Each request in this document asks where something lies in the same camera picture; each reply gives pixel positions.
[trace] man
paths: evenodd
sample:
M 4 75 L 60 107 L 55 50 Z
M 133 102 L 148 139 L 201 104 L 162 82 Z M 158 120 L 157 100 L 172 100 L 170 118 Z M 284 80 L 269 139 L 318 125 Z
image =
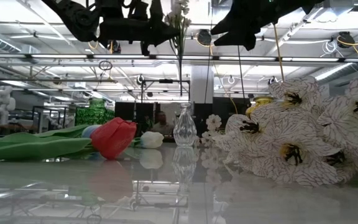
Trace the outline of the man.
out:
M 173 133 L 173 125 L 167 123 L 167 117 L 163 111 L 158 112 L 157 121 L 158 123 L 153 126 L 152 131 L 165 136 L 171 136 Z

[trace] glossy white surface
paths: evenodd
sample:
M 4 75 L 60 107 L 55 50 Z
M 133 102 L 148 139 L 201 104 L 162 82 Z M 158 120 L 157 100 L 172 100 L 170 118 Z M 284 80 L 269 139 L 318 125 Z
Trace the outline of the glossy white surface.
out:
M 358 224 L 356 184 L 280 186 L 223 164 L 212 173 L 198 151 L 175 148 L 119 162 L 0 162 L 0 223 Z

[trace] glass vase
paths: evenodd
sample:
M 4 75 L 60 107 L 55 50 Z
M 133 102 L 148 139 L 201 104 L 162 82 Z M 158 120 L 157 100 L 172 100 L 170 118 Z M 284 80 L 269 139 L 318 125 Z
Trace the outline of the glass vase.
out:
M 180 117 L 173 130 L 173 137 L 178 146 L 192 146 L 196 139 L 196 124 L 191 118 L 190 104 L 182 103 L 180 105 Z

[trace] yellow vase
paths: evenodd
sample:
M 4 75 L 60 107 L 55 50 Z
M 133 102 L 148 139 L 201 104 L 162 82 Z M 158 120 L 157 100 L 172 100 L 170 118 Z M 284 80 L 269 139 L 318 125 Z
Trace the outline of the yellow vase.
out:
M 256 108 L 258 108 L 261 105 L 266 105 L 269 104 L 271 102 L 273 102 L 273 97 L 270 96 L 260 96 L 260 97 L 255 97 L 255 105 L 251 106 L 250 108 L 247 109 L 246 111 L 246 115 L 249 117 L 251 115 L 251 113 L 253 112 L 253 110 L 255 110 Z

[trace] red tulip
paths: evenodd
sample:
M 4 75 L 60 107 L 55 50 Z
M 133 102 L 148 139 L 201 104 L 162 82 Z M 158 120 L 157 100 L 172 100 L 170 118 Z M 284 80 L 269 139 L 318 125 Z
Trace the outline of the red tulip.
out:
M 93 131 L 92 145 L 106 159 L 115 159 L 131 144 L 135 133 L 135 123 L 114 118 Z

